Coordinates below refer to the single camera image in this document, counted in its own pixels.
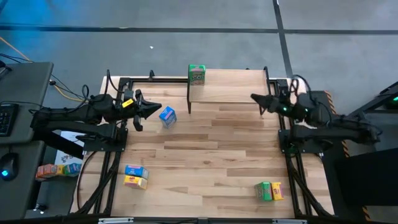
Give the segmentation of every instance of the blue box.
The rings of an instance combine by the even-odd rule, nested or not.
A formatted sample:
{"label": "blue box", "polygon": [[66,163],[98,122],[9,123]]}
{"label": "blue box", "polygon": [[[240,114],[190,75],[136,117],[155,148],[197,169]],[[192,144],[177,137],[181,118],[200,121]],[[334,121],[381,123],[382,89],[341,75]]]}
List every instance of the blue box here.
{"label": "blue box", "polygon": [[175,111],[169,106],[163,110],[163,112],[159,115],[159,118],[163,123],[163,127],[167,129],[169,129],[177,121]]}
{"label": "blue box", "polygon": [[124,174],[148,179],[149,172],[143,166],[126,165]]}

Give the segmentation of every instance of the wooden platform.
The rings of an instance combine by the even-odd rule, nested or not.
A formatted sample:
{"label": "wooden platform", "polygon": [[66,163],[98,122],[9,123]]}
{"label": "wooden platform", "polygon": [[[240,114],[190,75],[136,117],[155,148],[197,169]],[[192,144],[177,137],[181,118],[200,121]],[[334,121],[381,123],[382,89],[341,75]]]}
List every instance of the wooden platform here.
{"label": "wooden platform", "polygon": [[[277,141],[277,114],[260,116],[254,103],[195,103],[189,115],[186,84],[134,84],[134,89],[138,88],[146,100],[174,108],[178,121],[171,129],[164,129],[158,118],[161,109],[142,122],[143,132],[136,132],[129,122],[112,216],[294,217],[285,159]],[[116,96],[111,88],[109,93]],[[82,203],[98,185],[103,156],[98,152],[82,175]],[[127,164],[148,168],[147,190],[123,186]],[[333,213],[321,160],[304,154],[303,164],[308,187]],[[282,182],[285,200],[259,202],[254,185],[262,181]],[[107,194],[106,189],[102,210]],[[298,194],[304,211],[301,190]],[[75,210],[74,202],[71,212]]]}

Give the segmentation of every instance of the concrete floor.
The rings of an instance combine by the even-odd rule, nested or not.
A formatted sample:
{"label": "concrete floor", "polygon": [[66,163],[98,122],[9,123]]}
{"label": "concrete floor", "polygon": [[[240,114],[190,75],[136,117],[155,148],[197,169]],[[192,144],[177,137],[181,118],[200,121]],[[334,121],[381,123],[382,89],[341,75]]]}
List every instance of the concrete floor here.
{"label": "concrete floor", "polygon": [[[285,29],[396,30],[395,0],[279,0]],[[277,29],[272,0],[13,0],[3,24],[46,26]],[[186,75],[187,64],[208,68],[269,67],[286,77],[278,34],[0,31],[34,61],[51,61],[73,91],[95,94],[112,75]],[[286,34],[294,74],[313,90],[328,90],[349,113],[397,81],[396,35]],[[1,52],[17,56],[0,44]],[[75,106],[49,87],[45,106]],[[373,220],[397,222],[397,208],[371,207]]]}

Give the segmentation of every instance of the colorful box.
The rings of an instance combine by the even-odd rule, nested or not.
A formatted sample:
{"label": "colorful box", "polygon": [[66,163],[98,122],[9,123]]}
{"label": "colorful box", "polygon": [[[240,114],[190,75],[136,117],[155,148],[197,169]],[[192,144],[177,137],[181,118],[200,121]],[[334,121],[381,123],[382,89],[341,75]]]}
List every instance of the colorful box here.
{"label": "colorful box", "polygon": [[64,168],[65,168],[65,165],[57,165],[57,173],[56,173],[56,175],[65,175],[65,173],[64,173]]}
{"label": "colorful box", "polygon": [[142,177],[133,177],[126,175],[124,177],[124,185],[132,188],[137,188],[137,189],[146,189],[147,188],[147,183],[148,180],[142,178]]}
{"label": "colorful box", "polygon": [[67,176],[76,177],[77,175],[79,175],[80,169],[81,169],[81,164],[72,163],[72,164],[66,165],[63,168],[63,171],[64,171],[64,174]]}
{"label": "colorful box", "polygon": [[143,166],[126,165],[124,174],[148,179],[149,172]]}
{"label": "colorful box", "polygon": [[43,166],[43,175],[42,177],[50,178],[57,174],[57,165],[47,164]]}
{"label": "colorful box", "polygon": [[259,200],[270,202],[272,201],[271,183],[261,182],[254,186],[256,188],[256,195]]}
{"label": "colorful box", "polygon": [[189,65],[188,76],[191,85],[205,84],[206,67],[204,65]]}
{"label": "colorful box", "polygon": [[283,200],[284,193],[282,191],[282,184],[280,182],[271,183],[272,187],[272,197],[274,200]]}
{"label": "colorful box", "polygon": [[35,179],[38,180],[38,181],[45,180],[45,178],[43,177],[43,173],[44,173],[44,166],[39,166],[37,168]]}
{"label": "colorful box", "polygon": [[169,106],[163,110],[163,112],[159,115],[159,118],[163,123],[163,127],[167,129],[169,129],[177,121],[175,111]]}

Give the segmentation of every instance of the cardboard box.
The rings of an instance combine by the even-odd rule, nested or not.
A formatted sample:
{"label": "cardboard box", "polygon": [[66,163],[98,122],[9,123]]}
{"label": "cardboard box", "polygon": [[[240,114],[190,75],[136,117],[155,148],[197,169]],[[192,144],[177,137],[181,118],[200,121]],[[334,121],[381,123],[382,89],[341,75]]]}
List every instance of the cardboard box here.
{"label": "cardboard box", "polygon": [[76,177],[79,175],[81,169],[81,164],[77,163],[72,163],[69,165],[66,165],[63,169],[64,174],[70,177]]}
{"label": "cardboard box", "polygon": [[45,178],[53,177],[57,174],[57,165],[47,164],[44,165],[43,176]]}
{"label": "cardboard box", "polygon": [[159,118],[163,123],[163,127],[167,129],[169,129],[177,121],[175,111],[169,106],[163,110],[163,112],[159,115]]}
{"label": "cardboard box", "polygon": [[148,181],[142,177],[133,177],[126,175],[124,177],[124,185],[137,189],[146,189]]}
{"label": "cardboard box", "polygon": [[206,67],[204,65],[189,65],[188,76],[191,85],[205,84]]}
{"label": "cardboard box", "polygon": [[272,198],[274,200],[283,200],[284,193],[282,191],[282,184],[280,182],[271,183],[272,187]]}
{"label": "cardboard box", "polygon": [[261,182],[255,186],[256,195],[259,200],[270,202],[272,201],[271,183]]}
{"label": "cardboard box", "polygon": [[64,176],[65,175],[65,173],[63,171],[64,168],[65,168],[65,165],[57,165],[57,173],[56,173],[56,175]]}
{"label": "cardboard box", "polygon": [[124,174],[148,179],[149,172],[143,166],[126,165]]}

